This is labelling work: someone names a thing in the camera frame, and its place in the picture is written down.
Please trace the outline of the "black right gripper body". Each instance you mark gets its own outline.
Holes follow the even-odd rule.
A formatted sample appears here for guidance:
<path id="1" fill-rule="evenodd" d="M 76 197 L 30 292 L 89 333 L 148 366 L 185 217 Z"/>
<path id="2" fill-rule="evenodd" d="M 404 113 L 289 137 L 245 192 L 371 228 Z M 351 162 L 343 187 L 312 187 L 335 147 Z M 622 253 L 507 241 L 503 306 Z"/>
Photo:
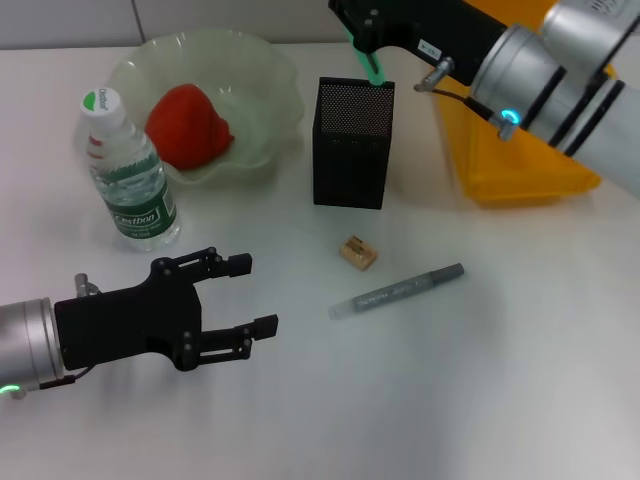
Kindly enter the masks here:
<path id="1" fill-rule="evenodd" d="M 430 65 L 449 57 L 453 79 L 473 82 L 506 25 L 464 1 L 385 1 L 377 6 L 367 48 L 404 49 Z"/>

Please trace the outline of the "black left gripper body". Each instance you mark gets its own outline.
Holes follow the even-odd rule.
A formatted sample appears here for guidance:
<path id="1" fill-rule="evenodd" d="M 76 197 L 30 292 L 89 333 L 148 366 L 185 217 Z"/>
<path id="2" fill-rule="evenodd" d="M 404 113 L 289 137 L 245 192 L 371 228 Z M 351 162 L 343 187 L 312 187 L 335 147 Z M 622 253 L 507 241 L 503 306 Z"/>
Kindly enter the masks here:
<path id="1" fill-rule="evenodd" d="M 54 305 L 63 364 L 77 370 L 146 353 L 179 371 L 199 364 L 202 307 L 194 284 L 203 260 L 161 258 L 134 287 Z"/>

